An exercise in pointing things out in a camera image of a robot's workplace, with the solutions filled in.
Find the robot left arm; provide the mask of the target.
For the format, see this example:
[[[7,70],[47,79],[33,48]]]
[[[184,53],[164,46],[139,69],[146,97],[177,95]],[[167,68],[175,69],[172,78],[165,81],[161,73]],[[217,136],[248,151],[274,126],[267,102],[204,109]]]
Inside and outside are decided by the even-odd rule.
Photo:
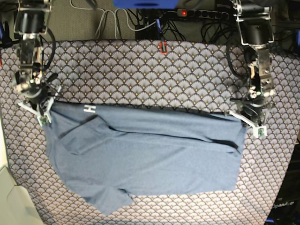
[[[244,59],[248,75],[234,75],[249,86],[243,98],[233,101],[238,113],[255,126],[263,124],[263,108],[267,98],[274,95],[274,83],[271,76],[271,57],[269,45],[275,41],[272,24],[272,7],[276,0],[234,0],[235,20],[240,34],[241,44],[245,47]]]

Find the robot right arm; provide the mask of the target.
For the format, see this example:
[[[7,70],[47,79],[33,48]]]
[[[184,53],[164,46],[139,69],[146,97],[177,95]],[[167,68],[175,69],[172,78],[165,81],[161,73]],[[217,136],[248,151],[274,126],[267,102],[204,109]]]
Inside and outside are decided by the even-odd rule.
[[[19,43],[19,70],[15,73],[14,88],[23,95],[34,110],[42,109],[42,105],[51,96],[50,87],[44,81],[45,71],[54,58],[56,40],[48,28],[52,11],[50,0],[20,0],[16,14],[14,33],[21,36]],[[49,34],[52,52],[45,64],[42,36]]]

